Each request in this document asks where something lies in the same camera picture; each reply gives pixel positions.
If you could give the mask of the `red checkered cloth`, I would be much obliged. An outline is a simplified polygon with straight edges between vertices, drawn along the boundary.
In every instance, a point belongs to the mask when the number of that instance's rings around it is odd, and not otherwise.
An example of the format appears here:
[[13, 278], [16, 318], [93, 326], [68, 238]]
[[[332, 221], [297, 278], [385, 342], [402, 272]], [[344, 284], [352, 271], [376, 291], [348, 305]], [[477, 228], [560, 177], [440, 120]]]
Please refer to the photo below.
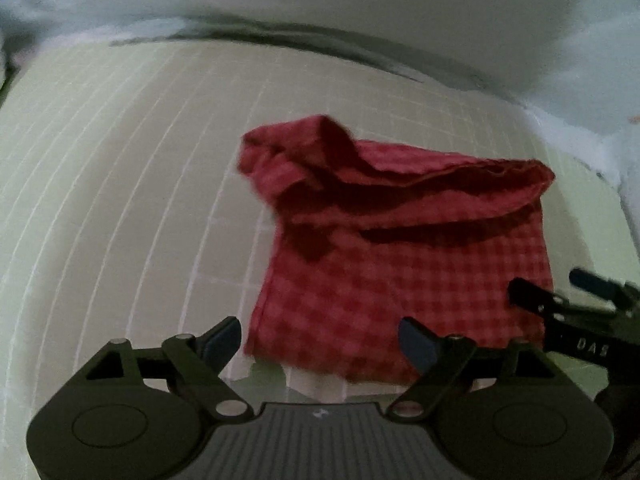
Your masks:
[[552, 285], [543, 162], [356, 140], [318, 115], [245, 133], [238, 168], [276, 218], [249, 356], [408, 384], [406, 316], [489, 348], [541, 341], [540, 319], [506, 289], [514, 278]]

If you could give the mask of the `green grid bed sheet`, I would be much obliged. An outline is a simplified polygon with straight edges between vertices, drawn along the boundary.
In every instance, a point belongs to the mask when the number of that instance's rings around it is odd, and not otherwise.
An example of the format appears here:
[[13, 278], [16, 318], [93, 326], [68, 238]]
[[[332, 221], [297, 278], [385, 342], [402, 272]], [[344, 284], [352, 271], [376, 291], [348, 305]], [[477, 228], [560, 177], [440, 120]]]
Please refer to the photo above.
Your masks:
[[326, 114], [354, 136], [536, 158], [555, 173], [544, 237], [558, 292], [575, 266], [637, 281], [605, 180], [519, 108], [314, 52], [222, 41], [43, 52], [1, 104], [1, 474], [31, 479], [32, 415], [107, 341], [156, 347], [250, 319], [272, 215], [236, 171], [244, 132]]

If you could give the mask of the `light carrot print quilt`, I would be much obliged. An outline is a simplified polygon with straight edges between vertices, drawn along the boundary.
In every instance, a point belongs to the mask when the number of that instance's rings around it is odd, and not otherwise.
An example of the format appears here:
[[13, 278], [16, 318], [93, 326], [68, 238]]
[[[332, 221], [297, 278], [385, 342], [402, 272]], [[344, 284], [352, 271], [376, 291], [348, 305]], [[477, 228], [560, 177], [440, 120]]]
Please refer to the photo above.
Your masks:
[[239, 35], [309, 42], [560, 118], [553, 141], [639, 175], [639, 0], [1, 0], [6, 46]]

